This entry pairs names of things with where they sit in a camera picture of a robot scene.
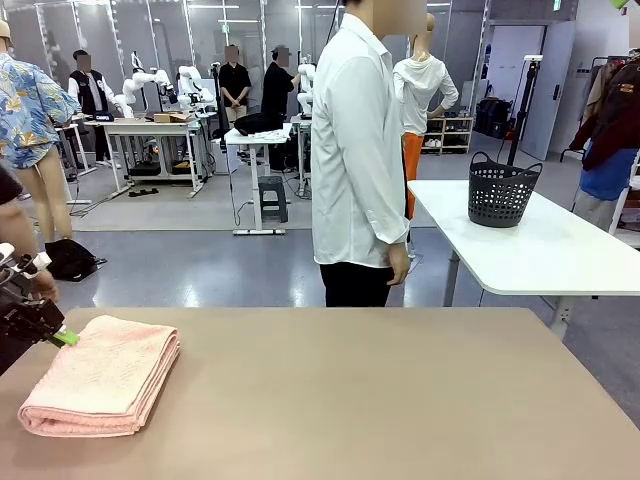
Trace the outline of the person's right hand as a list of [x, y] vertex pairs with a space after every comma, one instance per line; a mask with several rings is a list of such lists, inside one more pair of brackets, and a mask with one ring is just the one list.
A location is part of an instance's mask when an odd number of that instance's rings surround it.
[[393, 277], [387, 282], [389, 286], [402, 284], [410, 269], [410, 258], [405, 243], [395, 243], [389, 246], [389, 264], [393, 270]]

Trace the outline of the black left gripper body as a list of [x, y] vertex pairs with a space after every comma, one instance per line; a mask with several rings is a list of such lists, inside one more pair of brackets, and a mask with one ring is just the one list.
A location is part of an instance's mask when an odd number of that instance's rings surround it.
[[1, 374], [4, 374], [27, 350], [38, 343], [62, 347], [55, 337], [64, 323], [64, 315], [50, 299], [28, 300], [1, 289]]

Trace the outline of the operator's bare hand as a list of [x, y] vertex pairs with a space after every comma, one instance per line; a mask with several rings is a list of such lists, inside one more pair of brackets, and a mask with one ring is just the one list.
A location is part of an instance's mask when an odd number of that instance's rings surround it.
[[34, 299], [59, 301], [59, 289], [48, 270], [42, 270], [31, 279], [31, 295]]

